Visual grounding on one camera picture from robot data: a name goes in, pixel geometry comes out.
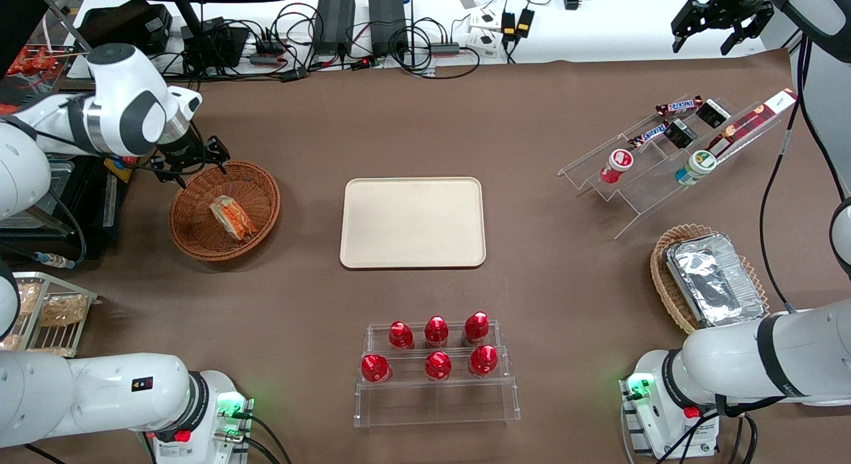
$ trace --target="clear acrylic rack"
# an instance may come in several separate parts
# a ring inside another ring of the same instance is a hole
[[[693,99],[693,95],[684,95],[675,101]],[[721,131],[724,131],[727,127],[739,121],[739,119],[744,118],[745,115],[762,104],[755,102],[742,109],[741,112],[733,114],[732,110],[736,110],[735,107],[724,100],[724,98],[714,98],[713,100],[731,114],[730,118],[726,119],[718,127],[712,128],[707,125],[694,112],[675,116],[675,118],[679,118],[685,122],[691,130],[698,134],[698,139],[694,140],[684,149],[678,149],[665,135],[659,135],[653,140],[648,140],[647,143],[638,148],[628,143],[627,140],[630,138],[662,124],[662,117],[654,114],[586,153],[582,158],[562,168],[558,176],[568,179],[580,191],[580,194],[589,191],[589,189],[595,189],[605,201],[611,201],[613,198],[619,197],[626,202],[630,209],[635,212],[636,216],[626,224],[620,233],[615,235],[614,239],[619,239],[621,235],[646,219],[647,216],[653,215],[657,210],[661,209],[670,201],[673,201],[685,189],[690,188],[690,186],[680,185],[674,178],[674,174],[689,161],[689,157],[694,152],[706,149],[712,139],[720,134]],[[750,133],[737,140],[730,149],[718,158],[717,167],[720,167],[723,162],[726,162],[730,158],[735,157],[745,146],[750,145],[753,140],[762,136],[766,131],[771,130],[774,125],[779,123],[779,116],[781,114],[772,116],[772,118],[754,127]],[[608,156],[611,152],[619,148],[632,152],[633,164],[629,170],[620,176],[620,179],[616,183],[609,184],[600,179],[600,170],[608,161]],[[711,179],[711,174],[702,180],[705,179]]]
[[[499,322],[490,324],[486,342],[499,353],[497,370],[484,378],[471,376],[467,362],[474,347],[462,346],[464,322],[448,322],[447,347],[425,349],[425,323],[408,324],[413,350],[398,350],[387,340],[389,324],[371,324],[364,340],[366,354],[380,354],[393,369],[389,382],[367,382],[360,372],[355,384],[355,427],[375,425],[448,424],[455,422],[519,421],[517,377]],[[449,378],[435,382],[425,373],[426,357],[443,351],[452,360]]]

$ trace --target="snickers bar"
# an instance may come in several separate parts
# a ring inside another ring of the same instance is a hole
[[[683,100],[672,104],[659,104],[659,106],[656,106],[656,113],[659,113],[659,116],[678,115],[683,112],[689,112],[689,110],[697,110],[702,104],[703,99],[698,95],[694,97],[694,100]]]
[[[643,134],[633,137],[632,139],[626,140],[626,142],[638,148],[639,146],[644,145],[648,141],[658,137],[660,134],[665,133],[665,130],[668,130],[668,120],[663,120],[662,125],[659,125],[659,127],[656,127],[653,130],[648,130]]]

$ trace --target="small jar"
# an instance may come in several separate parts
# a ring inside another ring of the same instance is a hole
[[[697,183],[699,179],[710,174],[717,164],[718,160],[715,159],[714,155],[705,150],[699,150],[689,157],[689,161],[680,170],[677,170],[674,177],[680,185],[691,186]]]
[[[632,167],[632,153],[619,148],[608,156],[606,166],[600,170],[600,179],[606,183],[617,183],[620,176]]]

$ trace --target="bottle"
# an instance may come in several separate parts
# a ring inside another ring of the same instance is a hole
[[[632,153],[619,148],[608,156],[606,166],[600,170],[600,179],[606,183],[617,183],[620,176],[632,167]]]
[[[697,180],[710,174],[718,164],[715,156],[705,150],[699,150],[689,157],[689,161],[677,173],[674,178],[680,182],[680,185],[691,186],[697,183]]]
[[[425,372],[429,378],[434,380],[449,378],[449,373],[452,372],[452,360],[449,359],[449,355],[443,351],[435,351],[425,360]]]
[[[499,363],[499,353],[490,345],[478,346],[470,355],[467,370],[474,378],[483,378],[496,369]]]
[[[390,325],[390,333],[387,334],[387,340],[396,349],[414,349],[414,333],[404,322],[396,321]]]
[[[440,316],[432,316],[425,324],[425,347],[444,347],[449,338],[449,326]]]
[[[384,356],[368,354],[361,359],[361,374],[368,382],[388,382],[393,377],[393,369]]]
[[[478,346],[484,343],[490,323],[483,310],[473,313],[464,324],[464,346]]]

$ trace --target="green indicator light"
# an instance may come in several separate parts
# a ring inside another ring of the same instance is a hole
[[[232,416],[233,413],[237,413],[243,410],[243,406],[245,406],[245,398],[239,392],[222,392],[219,394],[219,398],[216,401],[216,409],[219,410],[219,413],[226,416]]]

